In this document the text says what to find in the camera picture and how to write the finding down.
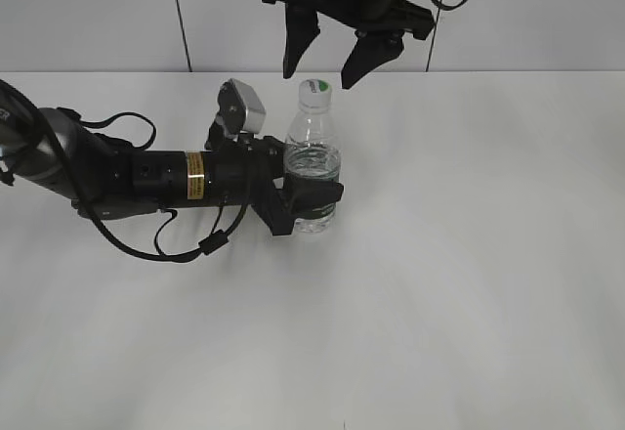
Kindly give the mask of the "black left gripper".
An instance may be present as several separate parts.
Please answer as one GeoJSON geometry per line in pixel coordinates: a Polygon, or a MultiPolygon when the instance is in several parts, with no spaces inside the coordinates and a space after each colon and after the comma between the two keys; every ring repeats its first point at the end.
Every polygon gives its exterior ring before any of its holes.
{"type": "Polygon", "coordinates": [[[249,133],[224,139],[215,150],[190,151],[187,200],[204,207],[237,206],[239,212],[226,229],[228,235],[249,209],[273,235],[292,234],[294,218],[318,220],[332,214],[344,186],[336,178],[284,176],[284,151],[285,144],[277,138],[258,139],[249,133]],[[274,182],[283,176],[281,190],[274,182]]]}

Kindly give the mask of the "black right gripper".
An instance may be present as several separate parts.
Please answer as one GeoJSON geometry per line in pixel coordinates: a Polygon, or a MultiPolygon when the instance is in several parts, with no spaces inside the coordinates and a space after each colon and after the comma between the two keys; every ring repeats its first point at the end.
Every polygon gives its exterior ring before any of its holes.
{"type": "Polygon", "coordinates": [[[404,50],[404,32],[424,40],[435,25],[430,10],[406,0],[262,1],[285,7],[284,78],[293,76],[300,59],[319,35],[320,15],[356,30],[356,43],[341,70],[344,90],[353,88],[371,71],[396,60],[404,50]]]}

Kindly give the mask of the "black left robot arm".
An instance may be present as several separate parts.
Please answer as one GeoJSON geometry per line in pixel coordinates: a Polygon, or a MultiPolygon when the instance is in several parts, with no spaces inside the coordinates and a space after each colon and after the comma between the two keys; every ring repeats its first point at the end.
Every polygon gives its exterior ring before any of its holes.
{"type": "Polygon", "coordinates": [[[89,122],[66,107],[37,108],[1,85],[1,180],[21,177],[69,199],[88,215],[60,158],[44,135],[48,123],[75,177],[102,220],[121,220],[159,210],[193,207],[251,207],[275,236],[291,234],[298,218],[324,213],[340,201],[336,178],[295,177],[284,168],[285,145],[259,138],[266,111],[254,89],[236,79],[224,82],[218,111],[202,151],[152,150],[149,144],[103,134],[114,122],[89,122]]]}

